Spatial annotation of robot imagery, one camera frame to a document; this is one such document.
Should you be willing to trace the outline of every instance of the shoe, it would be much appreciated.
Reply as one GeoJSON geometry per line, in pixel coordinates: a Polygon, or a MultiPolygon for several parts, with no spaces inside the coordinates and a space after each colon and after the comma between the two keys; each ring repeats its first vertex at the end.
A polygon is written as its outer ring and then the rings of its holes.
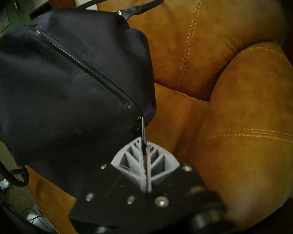
{"type": "Polygon", "coordinates": [[[7,181],[6,179],[4,179],[3,181],[0,181],[0,188],[3,192],[6,191],[9,186],[10,186],[10,182],[7,181]]]}

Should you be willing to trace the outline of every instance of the black strap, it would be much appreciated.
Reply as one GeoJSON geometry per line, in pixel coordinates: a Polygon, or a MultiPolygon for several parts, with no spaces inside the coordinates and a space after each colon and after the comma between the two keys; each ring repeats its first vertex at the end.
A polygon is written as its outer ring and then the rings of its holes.
{"type": "Polygon", "coordinates": [[[11,184],[18,187],[25,187],[29,182],[29,173],[24,166],[21,166],[20,169],[14,169],[10,172],[4,167],[2,162],[0,161],[0,174],[11,184]],[[23,182],[15,178],[13,175],[20,174],[23,177],[23,182]]]}
{"type": "MultiPolygon", "coordinates": [[[[92,0],[92,1],[86,2],[86,3],[78,6],[78,9],[86,9],[86,8],[88,8],[90,6],[93,6],[95,4],[105,2],[105,1],[107,1],[107,0],[92,0]]],[[[154,0],[154,1],[142,4],[142,5],[139,5],[139,6],[133,6],[133,7],[129,7],[129,8],[120,10],[117,13],[127,20],[132,15],[142,14],[142,13],[144,13],[144,12],[146,12],[146,11],[152,9],[152,8],[155,8],[155,7],[159,6],[163,2],[164,2],[164,0],[154,0]]]]}

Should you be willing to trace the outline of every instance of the wooden cabinet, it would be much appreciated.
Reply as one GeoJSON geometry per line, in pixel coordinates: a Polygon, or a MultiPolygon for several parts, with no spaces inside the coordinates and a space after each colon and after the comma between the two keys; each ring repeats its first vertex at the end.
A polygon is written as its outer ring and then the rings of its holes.
{"type": "Polygon", "coordinates": [[[75,0],[49,0],[40,7],[38,7],[36,10],[34,10],[32,13],[29,14],[30,20],[34,20],[36,17],[40,16],[41,14],[59,9],[59,8],[75,8],[76,2],[75,0]]]}

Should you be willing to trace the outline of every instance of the green wall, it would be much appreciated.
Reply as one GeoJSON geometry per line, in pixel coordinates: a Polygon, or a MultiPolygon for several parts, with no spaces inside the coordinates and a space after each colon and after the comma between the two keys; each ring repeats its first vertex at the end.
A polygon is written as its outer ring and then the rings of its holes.
{"type": "Polygon", "coordinates": [[[1,32],[2,34],[6,33],[10,29],[13,29],[17,25],[30,23],[30,18],[28,15],[35,10],[33,0],[18,0],[20,9],[18,11],[14,11],[14,1],[15,0],[10,0],[5,6],[10,25],[1,32]]]}

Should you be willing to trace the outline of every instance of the chair backrest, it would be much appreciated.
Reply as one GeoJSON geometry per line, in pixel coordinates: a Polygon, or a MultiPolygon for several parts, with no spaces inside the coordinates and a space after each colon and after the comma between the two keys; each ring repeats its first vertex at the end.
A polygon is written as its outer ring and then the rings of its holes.
{"type": "MultiPolygon", "coordinates": [[[[110,0],[117,11],[151,0],[110,0]]],[[[155,82],[209,101],[223,69],[245,47],[274,40],[284,25],[278,0],[165,0],[128,20],[149,40],[155,82]]]]}

